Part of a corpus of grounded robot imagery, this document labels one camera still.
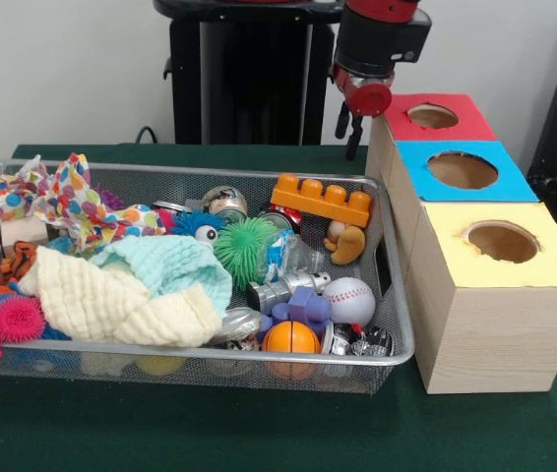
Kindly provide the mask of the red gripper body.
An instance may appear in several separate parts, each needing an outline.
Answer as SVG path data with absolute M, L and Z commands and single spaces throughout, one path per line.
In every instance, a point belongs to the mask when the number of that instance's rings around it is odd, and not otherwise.
M 392 81 L 348 77 L 341 85 L 344 102 L 354 116 L 378 117 L 392 103 Z

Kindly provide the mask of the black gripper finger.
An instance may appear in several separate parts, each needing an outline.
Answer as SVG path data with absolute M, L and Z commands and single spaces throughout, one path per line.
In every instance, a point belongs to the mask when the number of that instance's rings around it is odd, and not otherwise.
M 349 112 L 351 134 L 347 140 L 345 157 L 348 161 L 353 161 L 356 158 L 356 153 L 360 145 L 363 135 L 363 116 L 355 115 Z
M 336 139 L 341 140 L 345 137 L 346 130 L 347 130 L 347 127 L 348 127 L 349 118 L 350 118 L 349 108 L 348 108 L 346 102 L 343 102 L 341 104 L 340 113 L 339 113 L 338 121 L 337 121 L 336 128 L 335 128 L 335 138 Z

